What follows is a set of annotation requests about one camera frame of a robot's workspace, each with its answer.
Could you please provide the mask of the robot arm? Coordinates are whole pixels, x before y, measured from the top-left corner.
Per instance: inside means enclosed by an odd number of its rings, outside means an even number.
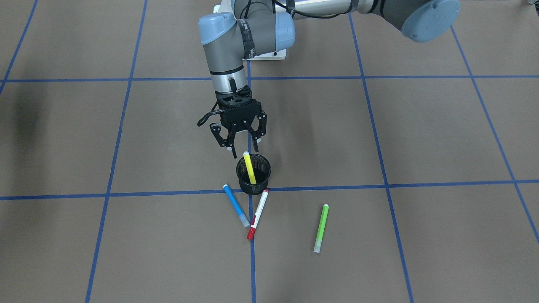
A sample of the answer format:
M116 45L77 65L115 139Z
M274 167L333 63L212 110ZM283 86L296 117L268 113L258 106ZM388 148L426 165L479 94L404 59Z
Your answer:
M223 0L217 12L202 16L198 30L216 103L197 125L210 125L218 145L234 158L235 136L248 132L255 151L266 134L267 114L253 97L244 61L284 51L295 43L295 20L333 19L358 12L381 17L418 43L443 34L460 12L458 0Z

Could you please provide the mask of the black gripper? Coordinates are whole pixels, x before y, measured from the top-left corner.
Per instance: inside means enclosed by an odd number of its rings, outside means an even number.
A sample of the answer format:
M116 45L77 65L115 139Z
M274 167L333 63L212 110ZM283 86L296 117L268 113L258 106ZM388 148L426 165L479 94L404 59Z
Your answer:
M241 88L231 93L215 92L217 104L222 112L219 114L220 123L211 124L211 133L222 148L231 151L233 158L237 159L235 149L235 135L237 130L244 130L243 121L246 121L246 130L251 136L252 150L259 152L259 140L266 135L267 114L262 110L261 103L253 98L250 88ZM258 121L257 129L252 124ZM221 136L221 129L227 129L227 137Z

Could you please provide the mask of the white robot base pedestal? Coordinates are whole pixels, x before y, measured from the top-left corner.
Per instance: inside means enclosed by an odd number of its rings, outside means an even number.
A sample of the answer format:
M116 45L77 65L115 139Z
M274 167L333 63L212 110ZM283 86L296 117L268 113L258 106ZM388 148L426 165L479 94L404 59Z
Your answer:
M221 0L220 4L213 7L213 13L218 12L234 12L235 0ZM259 54L253 58L244 59L247 60L285 60L287 57L287 50L276 50L270 53Z

